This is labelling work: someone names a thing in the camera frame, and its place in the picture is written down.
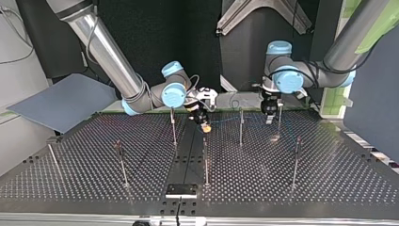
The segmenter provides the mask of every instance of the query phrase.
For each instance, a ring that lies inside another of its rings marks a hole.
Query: vertical metal pin
[[[294,189],[295,189],[296,175],[297,175],[297,170],[298,170],[298,162],[299,162],[301,153],[302,153],[302,141],[301,141],[300,136],[298,136],[296,139],[296,144],[295,144],[295,166],[294,166],[293,186],[292,186],[291,191],[294,191]]]
[[[279,130],[281,128],[281,116],[282,116],[282,105],[279,105],[279,128],[277,134],[279,135]]]
[[[64,183],[64,178],[62,176],[61,168],[59,167],[58,160],[56,159],[56,153],[53,150],[53,146],[50,143],[47,144],[47,146],[49,147],[51,156],[53,157],[54,163],[56,164],[56,169],[58,170],[58,173],[59,173],[59,176],[61,178],[61,181],[62,181],[62,183]]]
[[[115,152],[117,153],[117,157],[120,161],[120,166],[122,169],[123,179],[124,179],[124,186],[130,187],[129,182],[127,180],[126,168],[124,167],[124,162],[123,162],[124,150],[122,149],[122,143],[121,143],[120,139],[118,139],[117,142],[115,143],[114,149],[115,149]]]
[[[176,126],[175,126],[175,120],[174,120],[174,108],[173,107],[170,109],[170,122],[172,123],[172,129],[173,129],[173,144],[177,145]]]
[[[56,163],[56,166],[58,167],[58,160],[56,159],[56,154],[54,153],[53,146],[51,144],[47,144],[47,146],[50,149],[50,153],[51,156],[53,157],[54,163]]]
[[[205,185],[209,185],[209,172],[208,172],[208,144],[206,138],[203,137],[203,159],[205,159]]]
[[[276,142],[279,140],[279,133],[281,130],[281,121],[282,121],[282,103],[278,103],[279,106],[279,127],[277,129],[277,133],[270,138],[270,141]]]
[[[243,146],[244,110],[240,107],[240,146]]]

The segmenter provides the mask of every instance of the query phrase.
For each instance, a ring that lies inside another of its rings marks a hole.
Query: white wall
[[[0,5],[18,11],[15,0],[0,0]],[[10,16],[23,34],[22,24]],[[0,62],[24,57],[30,48],[12,31],[0,15]],[[48,88],[45,74],[33,53],[19,62],[0,64],[0,175],[45,146],[54,132],[32,121],[9,115],[6,107]]]

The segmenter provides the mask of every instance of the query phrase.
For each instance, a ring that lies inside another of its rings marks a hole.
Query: robotic arm
[[[208,99],[215,108],[217,93],[212,89],[192,87],[190,78],[178,61],[168,63],[162,74],[166,81],[149,88],[123,55],[97,17],[92,0],[47,0],[56,16],[67,22],[79,39],[86,45],[88,57],[91,53],[98,64],[120,90],[122,106],[131,116],[166,105],[177,108],[182,105],[190,111],[190,119],[200,124],[203,132],[211,130],[207,111]]]
[[[306,95],[303,88],[337,88],[352,84],[356,69],[367,60],[375,43],[397,24],[398,7],[399,1],[395,0],[361,1],[320,62],[293,61],[289,42],[270,42],[262,85],[263,113],[273,119],[282,93],[297,93],[303,97]]]

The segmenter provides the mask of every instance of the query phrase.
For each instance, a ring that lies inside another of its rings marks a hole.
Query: perforated metal table
[[[209,218],[399,219],[399,175],[311,111],[211,114],[213,130],[177,114],[103,114],[83,122],[0,178],[0,212]],[[204,185],[203,138],[210,184]],[[302,139],[295,187],[295,141]],[[120,139],[130,187],[113,145]],[[196,199],[166,199],[168,185],[195,185]]]

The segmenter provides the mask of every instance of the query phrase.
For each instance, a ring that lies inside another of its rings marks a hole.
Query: angled gray board
[[[64,134],[116,100],[113,88],[73,73],[8,110]]]
[[[311,21],[302,7],[297,5],[295,9],[295,5],[294,0],[236,0],[217,23],[216,34],[227,35],[257,8],[273,8],[290,24],[295,15],[294,28],[299,34],[305,34],[311,27]]]

